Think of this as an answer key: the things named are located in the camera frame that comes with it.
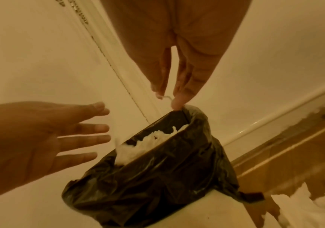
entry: bin liner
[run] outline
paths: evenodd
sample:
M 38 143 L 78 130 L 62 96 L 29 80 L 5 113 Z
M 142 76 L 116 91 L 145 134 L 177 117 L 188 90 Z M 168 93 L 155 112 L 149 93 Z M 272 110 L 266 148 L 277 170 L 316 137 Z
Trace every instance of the bin liner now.
M 241 193 L 223 147 L 211 136 L 207 116 L 186 105 L 172 111 L 125 143 L 136 145 L 154 131 L 184 130 L 126 166 L 115 166 L 116 151 L 85 175 L 70 181 L 62 198 L 72 209 L 104 228 L 149 226 L 205 196 L 212 189 L 242 202 L 263 200 Z

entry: hand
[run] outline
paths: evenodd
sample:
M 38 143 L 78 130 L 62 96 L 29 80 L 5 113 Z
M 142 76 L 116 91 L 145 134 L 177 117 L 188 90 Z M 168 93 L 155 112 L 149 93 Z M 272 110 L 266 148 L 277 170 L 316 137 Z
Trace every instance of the hand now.
M 129 56 L 163 96 L 177 46 L 172 108 L 181 109 L 208 81 L 251 0 L 101 0 Z
M 58 153 L 110 141 L 109 135 L 69 136 L 108 132 L 105 124 L 80 124 L 109 114 L 103 103 L 65 105 L 21 102 L 0 105 L 0 194 L 48 174 L 97 157 L 96 153 Z

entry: black plastic bag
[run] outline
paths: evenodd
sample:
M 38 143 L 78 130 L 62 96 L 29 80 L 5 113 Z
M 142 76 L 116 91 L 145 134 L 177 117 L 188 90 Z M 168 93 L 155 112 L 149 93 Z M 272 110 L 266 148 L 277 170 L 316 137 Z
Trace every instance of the black plastic bag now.
M 211 136 L 207 116 L 185 106 L 126 141 L 136 145 L 154 131 L 172 133 L 189 126 L 126 166 L 114 166 L 113 150 L 80 180 L 65 187 L 62 198 L 74 210 L 104 228 L 149 226 L 216 189 L 238 201 L 263 200 L 261 193 L 239 192 L 223 147 Z

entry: white wall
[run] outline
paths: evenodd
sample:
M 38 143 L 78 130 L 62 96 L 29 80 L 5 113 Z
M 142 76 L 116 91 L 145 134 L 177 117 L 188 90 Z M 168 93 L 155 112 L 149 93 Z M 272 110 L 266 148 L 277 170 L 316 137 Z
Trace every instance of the white wall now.
M 113 30 L 99 0 L 92 1 Z M 173 48 L 166 95 L 172 96 L 177 67 Z M 141 73 L 134 76 L 144 78 Z M 150 87 L 147 80 L 144 84 Z M 208 115 L 213 135 L 228 145 L 227 154 L 233 160 L 325 104 L 325 97 L 312 101 L 298 115 L 270 121 L 324 93 L 325 0 L 253 0 L 231 46 L 191 104 Z M 143 103 L 138 96 L 135 100 L 138 105 Z M 170 111 L 168 101 L 153 103 L 160 115 Z M 273 127 L 264 128 L 248 141 L 237 140 L 267 123 Z
M 55 0 L 0 2 L 0 103 L 26 100 L 74 104 L 102 100 L 111 114 L 90 122 L 109 124 L 112 136 L 122 140 L 147 125 L 75 12 Z M 78 152 L 97 151 L 99 158 L 1 196 L 0 227 L 100 227 L 69 209 L 61 193 L 113 148 L 108 143 L 81 149 Z

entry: wooden floor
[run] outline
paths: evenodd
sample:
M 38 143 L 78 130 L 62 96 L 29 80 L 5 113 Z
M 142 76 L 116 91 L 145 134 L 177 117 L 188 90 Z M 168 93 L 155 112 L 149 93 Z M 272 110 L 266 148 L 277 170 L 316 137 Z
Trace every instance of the wooden floor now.
M 288 129 L 246 157 L 232 162 L 241 191 L 263 192 L 264 202 L 245 205 L 258 228 L 266 211 L 279 208 L 270 195 L 291 195 L 306 182 L 312 198 L 325 193 L 325 110 Z

